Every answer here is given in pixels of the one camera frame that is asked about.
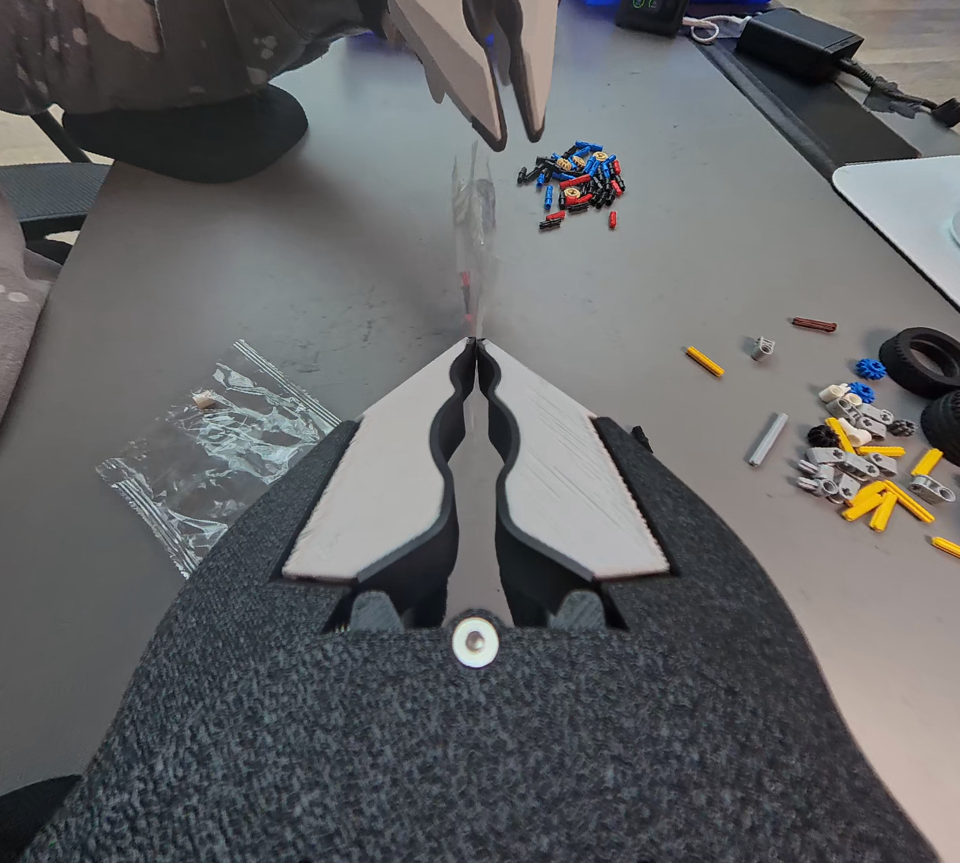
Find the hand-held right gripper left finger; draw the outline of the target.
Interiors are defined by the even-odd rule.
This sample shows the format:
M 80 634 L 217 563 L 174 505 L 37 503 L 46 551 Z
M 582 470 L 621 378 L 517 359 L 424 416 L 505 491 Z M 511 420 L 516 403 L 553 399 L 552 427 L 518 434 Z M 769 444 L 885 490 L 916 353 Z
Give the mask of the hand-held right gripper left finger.
M 358 418 L 282 565 L 282 577 L 381 592 L 415 628 L 440 626 L 457 561 L 450 459 L 466 435 L 475 338 L 436 359 Z

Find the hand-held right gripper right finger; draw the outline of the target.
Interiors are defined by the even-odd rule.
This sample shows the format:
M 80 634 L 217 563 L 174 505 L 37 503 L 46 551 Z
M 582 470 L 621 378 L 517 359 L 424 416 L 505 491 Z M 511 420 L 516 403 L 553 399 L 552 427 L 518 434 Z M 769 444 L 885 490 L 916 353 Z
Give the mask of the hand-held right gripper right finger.
M 549 629 L 573 615 L 623 627 L 608 584 L 670 572 L 596 414 L 488 340 L 477 343 L 487 433 L 502 467 L 495 553 L 513 625 Z

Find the pile of toy connector pins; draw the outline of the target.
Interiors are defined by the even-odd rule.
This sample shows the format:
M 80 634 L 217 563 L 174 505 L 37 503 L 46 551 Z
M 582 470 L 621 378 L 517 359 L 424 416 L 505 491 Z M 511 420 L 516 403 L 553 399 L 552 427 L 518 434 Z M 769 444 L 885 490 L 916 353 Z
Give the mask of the pile of toy connector pins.
M 604 151 L 606 163 L 594 163 L 593 153 Z M 558 158 L 566 158 L 575 165 L 572 175 L 557 171 Z M 621 162 L 614 153 L 607 152 L 600 144 L 576 140 L 563 151 L 554 151 L 535 158 L 530 166 L 518 169 L 515 183 L 519 187 L 533 186 L 539 193 L 543 217 L 537 225 L 541 233 L 558 231 L 570 219 L 587 214 L 591 210 L 603 211 L 606 227 L 615 232 L 619 226 L 617 202 L 627 192 Z M 564 203 L 562 191 L 566 187 L 579 187 L 582 198 L 577 203 Z

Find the clear plastic bag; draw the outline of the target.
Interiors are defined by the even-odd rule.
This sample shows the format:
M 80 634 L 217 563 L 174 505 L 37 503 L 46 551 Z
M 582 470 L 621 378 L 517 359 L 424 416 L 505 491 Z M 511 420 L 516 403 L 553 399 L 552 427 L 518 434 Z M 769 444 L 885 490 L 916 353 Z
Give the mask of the clear plastic bag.
M 469 270 L 478 297 L 474 332 L 463 316 L 464 334 L 479 340 L 485 336 L 484 321 L 494 297 L 498 271 L 497 191 L 489 155 L 479 141 L 471 144 L 469 154 L 462 153 L 454 160 L 451 213 L 458 286 L 461 292 L 459 272 Z

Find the grey desk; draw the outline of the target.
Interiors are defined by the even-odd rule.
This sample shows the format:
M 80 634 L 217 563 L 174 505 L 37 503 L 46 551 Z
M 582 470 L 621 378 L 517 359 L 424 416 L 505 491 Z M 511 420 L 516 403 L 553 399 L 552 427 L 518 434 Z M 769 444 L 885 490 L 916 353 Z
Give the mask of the grey desk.
M 87 765 L 184 583 L 102 461 L 237 340 L 350 418 L 462 334 L 450 189 L 467 122 L 413 57 L 367 38 L 277 83 L 310 129 L 269 170 L 209 186 L 109 171 L 33 337 L 2 428 L 3 792 Z M 958 336 L 957 312 L 685 39 L 563 0 L 542 141 L 508 94 L 504 109 L 484 332 L 641 425 L 750 546 L 875 770 L 958 861 L 958 559 L 912 522 L 845 523 L 790 480 L 817 392 L 901 329 Z M 590 210 L 540 232 L 541 195 L 517 185 L 576 140 L 621 162 L 616 231 Z M 761 336 L 774 353 L 755 362 Z

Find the empty clear zip bag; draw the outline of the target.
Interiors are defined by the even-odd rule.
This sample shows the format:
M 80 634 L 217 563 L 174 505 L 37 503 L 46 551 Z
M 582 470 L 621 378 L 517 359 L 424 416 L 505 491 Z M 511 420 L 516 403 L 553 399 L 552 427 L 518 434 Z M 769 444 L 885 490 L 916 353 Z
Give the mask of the empty clear zip bag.
M 191 395 L 210 390 L 201 411 Z M 340 419 L 245 340 L 96 472 L 189 578 L 234 522 Z

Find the grey toy axle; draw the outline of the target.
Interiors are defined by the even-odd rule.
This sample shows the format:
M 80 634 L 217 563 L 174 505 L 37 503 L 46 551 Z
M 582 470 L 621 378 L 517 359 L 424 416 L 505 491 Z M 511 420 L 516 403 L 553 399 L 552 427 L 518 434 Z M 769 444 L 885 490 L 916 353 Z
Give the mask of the grey toy axle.
M 789 415 L 787 413 L 776 413 L 771 417 L 768 426 L 760 435 L 747 458 L 749 467 L 759 468 L 762 466 L 777 440 L 784 432 L 788 421 Z

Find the black power adapter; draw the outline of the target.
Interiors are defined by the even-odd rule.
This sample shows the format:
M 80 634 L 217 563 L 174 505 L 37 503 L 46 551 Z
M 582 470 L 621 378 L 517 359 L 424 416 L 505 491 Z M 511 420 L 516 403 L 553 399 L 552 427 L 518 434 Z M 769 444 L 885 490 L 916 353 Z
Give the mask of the black power adapter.
M 735 51 L 803 82 L 832 80 L 851 61 L 864 37 L 796 9 L 777 7 L 751 16 Z

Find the pile of grey yellow parts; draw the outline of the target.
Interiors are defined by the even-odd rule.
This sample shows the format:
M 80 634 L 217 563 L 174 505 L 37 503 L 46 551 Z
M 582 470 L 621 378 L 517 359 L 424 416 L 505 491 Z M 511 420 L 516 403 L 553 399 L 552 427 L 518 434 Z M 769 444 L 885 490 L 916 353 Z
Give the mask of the pile of grey yellow parts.
M 958 467 L 932 448 L 911 415 L 849 393 L 849 384 L 817 393 L 821 416 L 804 436 L 796 486 L 834 506 L 842 521 L 878 536 L 912 522 L 929 539 L 958 545 Z

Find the black toy tire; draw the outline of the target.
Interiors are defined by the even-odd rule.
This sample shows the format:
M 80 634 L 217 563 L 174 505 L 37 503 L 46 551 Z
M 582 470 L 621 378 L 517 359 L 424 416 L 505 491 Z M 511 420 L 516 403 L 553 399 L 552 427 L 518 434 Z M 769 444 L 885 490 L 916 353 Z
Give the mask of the black toy tire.
M 908 327 L 884 341 L 879 361 L 908 393 L 935 400 L 959 389 L 959 341 L 930 327 Z
M 930 401 L 920 414 L 919 426 L 932 449 L 959 467 L 959 389 Z

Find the black chair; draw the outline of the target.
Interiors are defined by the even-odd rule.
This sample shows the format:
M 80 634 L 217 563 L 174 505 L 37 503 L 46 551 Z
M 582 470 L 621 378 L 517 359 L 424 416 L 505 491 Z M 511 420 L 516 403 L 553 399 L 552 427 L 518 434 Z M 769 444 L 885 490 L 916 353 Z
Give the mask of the black chair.
M 35 114 L 31 120 L 66 161 L 4 164 L 2 192 L 19 223 L 27 250 L 64 265 L 71 245 L 56 235 L 82 228 L 111 164 L 91 160 L 50 111 Z

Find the white board edge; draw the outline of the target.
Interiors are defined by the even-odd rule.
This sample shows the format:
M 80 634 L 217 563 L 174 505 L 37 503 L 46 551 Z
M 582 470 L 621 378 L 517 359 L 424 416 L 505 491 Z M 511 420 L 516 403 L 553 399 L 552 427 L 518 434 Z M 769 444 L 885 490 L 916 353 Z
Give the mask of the white board edge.
M 835 191 L 959 306 L 959 156 L 849 164 Z

